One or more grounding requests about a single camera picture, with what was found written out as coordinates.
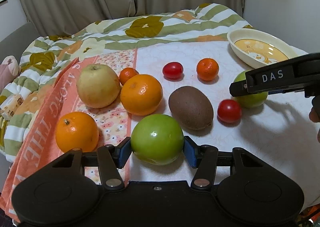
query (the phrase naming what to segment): red tomato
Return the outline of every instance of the red tomato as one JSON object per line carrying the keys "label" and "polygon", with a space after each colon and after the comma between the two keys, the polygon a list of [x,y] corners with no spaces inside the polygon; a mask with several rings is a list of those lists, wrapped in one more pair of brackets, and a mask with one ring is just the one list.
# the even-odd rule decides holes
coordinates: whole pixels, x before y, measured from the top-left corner
{"label": "red tomato", "polygon": [[166,78],[179,79],[183,73],[183,66],[178,62],[167,63],[163,67],[162,73]]}
{"label": "red tomato", "polygon": [[235,100],[223,100],[218,106],[218,119],[226,123],[234,123],[241,118],[241,106]]}

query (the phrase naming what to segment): orange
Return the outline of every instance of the orange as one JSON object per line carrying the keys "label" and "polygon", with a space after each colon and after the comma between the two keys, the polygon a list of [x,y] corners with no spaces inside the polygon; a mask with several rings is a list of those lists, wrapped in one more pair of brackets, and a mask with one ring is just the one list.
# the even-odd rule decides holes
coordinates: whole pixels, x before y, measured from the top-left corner
{"label": "orange", "polygon": [[213,80],[219,72],[218,63],[212,58],[204,58],[197,64],[198,77],[204,81]]}
{"label": "orange", "polygon": [[134,68],[127,67],[120,72],[120,75],[119,75],[120,83],[124,85],[125,82],[127,82],[130,78],[138,74],[139,74],[138,71],[135,70]]}
{"label": "orange", "polygon": [[94,119],[86,113],[73,112],[60,118],[56,127],[56,142],[62,152],[81,148],[91,152],[99,140],[99,130]]}
{"label": "orange", "polygon": [[153,113],[163,97],[160,82],[151,75],[136,75],[122,87],[120,99],[131,114],[144,116]]}

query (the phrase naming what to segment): green apple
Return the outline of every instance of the green apple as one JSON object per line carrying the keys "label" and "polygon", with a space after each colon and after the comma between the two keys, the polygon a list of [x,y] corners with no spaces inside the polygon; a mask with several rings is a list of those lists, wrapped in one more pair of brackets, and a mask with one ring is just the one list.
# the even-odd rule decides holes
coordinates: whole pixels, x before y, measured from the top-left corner
{"label": "green apple", "polygon": [[175,161],[183,144],[183,132],[178,122],[165,114],[152,114],[143,118],[131,134],[133,153],[154,165],[167,165]]}
{"label": "green apple", "polygon": [[[245,80],[245,72],[249,70],[243,71],[240,74],[237,75],[234,82]],[[253,94],[253,95],[245,95],[245,96],[239,96],[235,97],[236,101],[244,108],[253,108],[260,106],[264,103],[264,101],[268,97],[268,92]]]}

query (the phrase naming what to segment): small orange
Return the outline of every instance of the small orange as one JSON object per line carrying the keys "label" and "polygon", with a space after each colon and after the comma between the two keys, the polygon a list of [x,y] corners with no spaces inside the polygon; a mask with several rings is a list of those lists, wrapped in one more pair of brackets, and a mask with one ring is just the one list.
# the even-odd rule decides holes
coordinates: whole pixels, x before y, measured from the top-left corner
{"label": "small orange", "polygon": [[91,152],[99,140],[99,130],[94,119],[86,113],[73,112],[60,118],[56,127],[56,142],[62,152],[81,148]]}
{"label": "small orange", "polygon": [[120,83],[124,85],[125,82],[127,82],[130,78],[138,74],[139,74],[138,71],[135,70],[134,68],[126,67],[120,72],[120,75],[119,75]]}
{"label": "small orange", "polygon": [[153,113],[163,97],[160,82],[151,75],[139,74],[130,78],[121,89],[123,107],[131,114],[144,116]]}
{"label": "small orange", "polygon": [[213,80],[219,72],[218,63],[212,58],[204,58],[197,64],[198,77],[204,81]]}

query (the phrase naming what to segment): kiwi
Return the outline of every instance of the kiwi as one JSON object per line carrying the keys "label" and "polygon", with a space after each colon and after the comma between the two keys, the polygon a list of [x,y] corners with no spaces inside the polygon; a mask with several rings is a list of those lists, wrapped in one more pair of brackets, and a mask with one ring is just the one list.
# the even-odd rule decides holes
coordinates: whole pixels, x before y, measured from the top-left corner
{"label": "kiwi", "polygon": [[201,130],[212,124],[213,108],[200,90],[192,86],[176,89],[169,97],[172,116],[192,130]]}

